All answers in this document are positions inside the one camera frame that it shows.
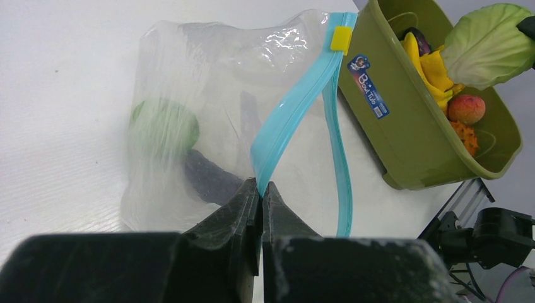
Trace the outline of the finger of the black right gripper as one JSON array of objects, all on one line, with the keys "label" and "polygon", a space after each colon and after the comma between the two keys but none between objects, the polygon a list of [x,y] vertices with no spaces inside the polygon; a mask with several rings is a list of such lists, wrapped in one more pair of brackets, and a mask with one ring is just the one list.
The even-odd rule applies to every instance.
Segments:
[{"label": "finger of the black right gripper", "polygon": [[526,37],[517,49],[517,64],[521,69],[534,69],[534,16],[524,18],[516,27]]}]

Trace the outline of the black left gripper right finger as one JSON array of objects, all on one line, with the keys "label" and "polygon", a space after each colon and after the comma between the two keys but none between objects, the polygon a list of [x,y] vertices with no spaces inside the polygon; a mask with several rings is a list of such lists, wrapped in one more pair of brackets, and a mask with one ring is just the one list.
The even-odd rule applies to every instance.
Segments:
[{"label": "black left gripper right finger", "polygon": [[270,182],[262,198],[265,302],[457,302],[438,254],[419,239],[322,237]]}]

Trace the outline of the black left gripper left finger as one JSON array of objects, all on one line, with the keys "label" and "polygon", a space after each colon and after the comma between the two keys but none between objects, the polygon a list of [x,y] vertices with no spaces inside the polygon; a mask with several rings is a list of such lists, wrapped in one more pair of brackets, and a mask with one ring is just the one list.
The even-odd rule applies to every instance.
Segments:
[{"label": "black left gripper left finger", "polygon": [[247,179],[184,233],[35,235],[1,270],[2,302],[251,302],[261,199]]}]

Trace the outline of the green custard apple toy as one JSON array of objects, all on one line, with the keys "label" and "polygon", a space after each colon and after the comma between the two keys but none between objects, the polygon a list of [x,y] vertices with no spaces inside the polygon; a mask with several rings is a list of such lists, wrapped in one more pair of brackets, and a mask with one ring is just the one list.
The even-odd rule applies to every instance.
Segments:
[{"label": "green custard apple toy", "polygon": [[198,119],[186,106],[169,99],[144,100],[132,110],[129,144],[155,158],[188,152],[198,141]]}]

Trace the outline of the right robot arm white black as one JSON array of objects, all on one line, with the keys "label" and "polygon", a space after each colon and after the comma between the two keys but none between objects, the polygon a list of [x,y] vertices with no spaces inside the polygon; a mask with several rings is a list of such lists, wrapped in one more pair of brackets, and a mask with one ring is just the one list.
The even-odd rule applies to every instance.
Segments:
[{"label": "right robot arm white black", "polygon": [[[505,103],[485,91],[534,67],[534,14],[515,4],[493,4],[464,15],[437,48],[417,29],[404,34],[402,45],[461,170],[486,179],[503,176],[522,139]],[[530,267],[533,226],[527,215],[489,208],[474,227],[441,233],[437,246],[450,264]]]}]

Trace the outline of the dark purple eggplant toy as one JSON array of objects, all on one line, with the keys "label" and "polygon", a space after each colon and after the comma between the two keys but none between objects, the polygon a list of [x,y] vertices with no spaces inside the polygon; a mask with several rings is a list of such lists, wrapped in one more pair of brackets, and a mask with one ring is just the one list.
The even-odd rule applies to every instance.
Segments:
[{"label": "dark purple eggplant toy", "polygon": [[[254,140],[256,132],[261,126],[257,99],[253,94],[240,94],[240,109],[242,110],[240,127],[242,143],[245,144],[245,155]],[[227,204],[238,191],[244,180],[232,174],[207,159],[201,152],[191,149],[182,164],[185,177],[191,188],[207,203],[218,206]]]}]

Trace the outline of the clear zip top bag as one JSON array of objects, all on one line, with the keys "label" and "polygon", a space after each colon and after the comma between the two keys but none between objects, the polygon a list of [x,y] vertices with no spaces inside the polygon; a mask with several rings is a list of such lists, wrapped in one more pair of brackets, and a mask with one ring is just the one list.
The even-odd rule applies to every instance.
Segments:
[{"label": "clear zip top bag", "polygon": [[[338,118],[338,77],[356,13],[310,9],[268,28],[155,23],[141,38],[132,110],[169,99],[195,113],[191,148],[222,169],[273,182],[285,203],[322,235],[347,237],[353,193]],[[245,155],[240,94],[257,99],[261,126]],[[186,231],[222,206],[203,201],[185,177],[188,152],[155,158],[129,144],[122,221],[135,231]]]}]

